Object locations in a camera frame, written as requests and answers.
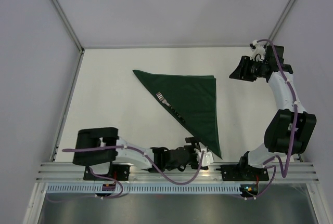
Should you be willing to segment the dark green cloth napkin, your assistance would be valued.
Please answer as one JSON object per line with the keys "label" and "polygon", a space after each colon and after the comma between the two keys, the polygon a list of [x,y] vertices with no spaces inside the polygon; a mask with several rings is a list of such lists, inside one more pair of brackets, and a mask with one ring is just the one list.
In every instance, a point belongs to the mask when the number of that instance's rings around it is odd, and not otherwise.
{"label": "dark green cloth napkin", "polygon": [[[133,70],[133,73],[190,134],[201,139],[200,142],[213,154],[222,157],[217,126],[216,78],[213,75],[152,74],[140,70]],[[159,101],[157,92],[162,93],[185,123]]]}

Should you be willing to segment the silver fork black handle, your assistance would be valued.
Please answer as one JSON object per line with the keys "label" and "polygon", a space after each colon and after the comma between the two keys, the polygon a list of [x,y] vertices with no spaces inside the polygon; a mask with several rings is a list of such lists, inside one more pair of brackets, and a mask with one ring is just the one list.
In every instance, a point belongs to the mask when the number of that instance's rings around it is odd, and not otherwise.
{"label": "silver fork black handle", "polygon": [[157,92],[156,96],[162,104],[165,104],[175,114],[178,120],[185,123],[184,118],[167,102],[161,92]]}

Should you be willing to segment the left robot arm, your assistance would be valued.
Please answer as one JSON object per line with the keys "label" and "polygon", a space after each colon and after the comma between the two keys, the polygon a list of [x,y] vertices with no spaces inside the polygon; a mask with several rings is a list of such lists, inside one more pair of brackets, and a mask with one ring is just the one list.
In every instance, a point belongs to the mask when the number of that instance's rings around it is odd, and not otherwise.
{"label": "left robot arm", "polygon": [[73,164],[85,167],[97,165],[95,174],[101,180],[113,176],[112,162],[129,163],[141,170],[184,171],[187,166],[203,170],[213,162],[213,155],[202,148],[196,138],[186,138],[186,145],[176,149],[166,147],[142,148],[119,137],[114,127],[81,129],[78,131]]}

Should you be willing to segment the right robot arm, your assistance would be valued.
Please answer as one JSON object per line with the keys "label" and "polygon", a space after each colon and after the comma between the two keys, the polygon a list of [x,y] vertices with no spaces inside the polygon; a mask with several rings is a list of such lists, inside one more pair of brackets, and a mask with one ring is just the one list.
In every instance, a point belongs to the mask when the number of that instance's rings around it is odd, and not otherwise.
{"label": "right robot arm", "polygon": [[306,150],[317,118],[300,102],[293,69],[284,63],[284,47],[254,41],[250,48],[251,56],[242,56],[229,77],[247,82],[265,79],[273,92],[277,112],[265,131],[263,143],[240,158],[237,173],[240,178],[249,180],[257,169],[266,169],[272,161],[278,160],[281,175],[286,178],[291,157]]}

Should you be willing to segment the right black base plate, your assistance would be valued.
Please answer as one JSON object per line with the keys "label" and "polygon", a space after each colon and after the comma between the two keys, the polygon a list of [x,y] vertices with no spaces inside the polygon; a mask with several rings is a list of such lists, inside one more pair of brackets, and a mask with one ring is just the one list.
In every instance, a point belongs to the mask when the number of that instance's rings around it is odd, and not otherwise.
{"label": "right black base plate", "polygon": [[223,181],[269,181],[267,169],[255,168],[249,165],[241,167],[239,164],[221,165],[216,169],[222,175]]}

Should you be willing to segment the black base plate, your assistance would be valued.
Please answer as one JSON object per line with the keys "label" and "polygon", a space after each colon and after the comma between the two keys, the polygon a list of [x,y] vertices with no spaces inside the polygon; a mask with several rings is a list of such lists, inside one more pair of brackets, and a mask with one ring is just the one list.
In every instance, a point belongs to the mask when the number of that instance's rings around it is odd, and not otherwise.
{"label": "black base plate", "polygon": [[239,164],[221,165],[216,169],[222,175],[223,181],[269,181],[267,169],[255,168],[249,165],[241,167]]}
{"label": "black base plate", "polygon": [[86,166],[83,180],[85,181],[101,181],[102,178],[99,178],[92,174],[92,172],[96,175],[113,178],[117,181],[128,181],[130,175],[130,166],[122,165],[122,164],[110,164],[103,163],[99,165]]}

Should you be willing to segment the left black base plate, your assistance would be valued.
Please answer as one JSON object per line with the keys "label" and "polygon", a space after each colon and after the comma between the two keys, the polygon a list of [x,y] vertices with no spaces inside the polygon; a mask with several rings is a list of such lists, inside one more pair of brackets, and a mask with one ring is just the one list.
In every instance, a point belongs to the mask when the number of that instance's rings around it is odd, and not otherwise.
{"label": "left black base plate", "polygon": [[83,180],[85,181],[101,181],[102,178],[99,178],[92,174],[92,172],[96,175],[113,178],[117,181],[128,181],[130,175],[130,166],[122,165],[122,164],[110,164],[103,163],[99,165],[86,166]]}

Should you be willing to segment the back aluminium frame bar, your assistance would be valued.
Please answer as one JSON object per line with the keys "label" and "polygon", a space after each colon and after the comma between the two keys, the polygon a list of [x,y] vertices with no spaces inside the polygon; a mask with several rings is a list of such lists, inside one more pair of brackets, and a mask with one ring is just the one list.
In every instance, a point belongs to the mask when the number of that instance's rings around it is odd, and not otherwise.
{"label": "back aluminium frame bar", "polygon": [[122,45],[122,46],[85,46],[84,50],[95,49],[153,49],[153,48],[249,48],[249,44],[171,44],[171,45]]}

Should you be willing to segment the right aluminium frame post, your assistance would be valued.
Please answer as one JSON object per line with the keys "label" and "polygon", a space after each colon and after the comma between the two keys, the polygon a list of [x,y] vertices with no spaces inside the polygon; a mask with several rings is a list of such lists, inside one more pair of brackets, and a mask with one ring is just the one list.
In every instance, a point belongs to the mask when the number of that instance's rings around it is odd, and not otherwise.
{"label": "right aluminium frame post", "polygon": [[278,17],[278,20],[274,24],[270,34],[268,35],[268,39],[273,41],[276,40],[279,32],[281,31],[284,23],[287,21],[288,16],[292,12],[294,6],[296,5],[298,0],[288,0],[286,5],[284,6],[281,14]]}

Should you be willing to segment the aluminium frame post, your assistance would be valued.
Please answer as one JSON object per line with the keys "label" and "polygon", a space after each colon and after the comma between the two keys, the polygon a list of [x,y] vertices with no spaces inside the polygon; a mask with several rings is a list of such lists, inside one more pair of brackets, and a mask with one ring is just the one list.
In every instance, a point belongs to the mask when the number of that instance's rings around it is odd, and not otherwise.
{"label": "aluminium frame post", "polygon": [[80,54],[84,52],[84,47],[82,46],[78,36],[76,35],[68,17],[66,16],[65,11],[63,10],[59,0],[50,0],[52,6],[54,7],[58,17],[60,18],[65,30],[67,31],[69,37],[73,41],[74,45],[76,46],[77,50]]}
{"label": "aluminium frame post", "polygon": [[268,39],[273,41],[276,40],[279,32],[281,31],[284,23],[287,21],[288,16],[292,12],[294,6],[296,5],[298,0],[288,0],[286,5],[284,6],[281,14],[278,17],[278,20],[274,24],[270,34],[268,35]]}

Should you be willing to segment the aluminium front rail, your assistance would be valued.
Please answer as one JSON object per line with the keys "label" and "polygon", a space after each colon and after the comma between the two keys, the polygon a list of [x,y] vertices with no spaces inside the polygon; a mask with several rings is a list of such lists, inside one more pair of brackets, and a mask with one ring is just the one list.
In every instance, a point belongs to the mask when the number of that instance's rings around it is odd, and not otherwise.
{"label": "aluminium front rail", "polygon": [[[201,170],[195,183],[213,183],[222,181],[222,173],[218,171],[221,163],[215,163],[208,170]],[[165,171],[167,177],[177,182],[188,181],[195,173],[194,169],[186,168],[184,172],[179,170]],[[42,163],[35,175],[39,182],[82,182],[86,169],[83,166],[65,162]],[[159,173],[150,173],[133,165],[125,173],[128,181],[139,183],[163,183],[165,179]],[[319,177],[315,167],[309,162],[292,162],[285,178],[281,176],[280,168],[276,169],[273,183],[318,183]]]}

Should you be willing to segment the left aluminium frame post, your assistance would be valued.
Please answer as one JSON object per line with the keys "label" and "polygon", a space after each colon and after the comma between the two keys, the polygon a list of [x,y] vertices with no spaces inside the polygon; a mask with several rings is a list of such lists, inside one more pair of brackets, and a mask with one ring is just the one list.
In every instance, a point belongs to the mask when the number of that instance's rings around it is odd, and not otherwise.
{"label": "left aluminium frame post", "polygon": [[54,7],[58,17],[60,18],[65,30],[67,31],[69,37],[73,41],[74,45],[76,46],[77,50],[80,54],[84,52],[84,47],[82,46],[78,36],[76,35],[68,17],[66,16],[65,11],[63,10],[59,0],[50,0],[52,6]]}

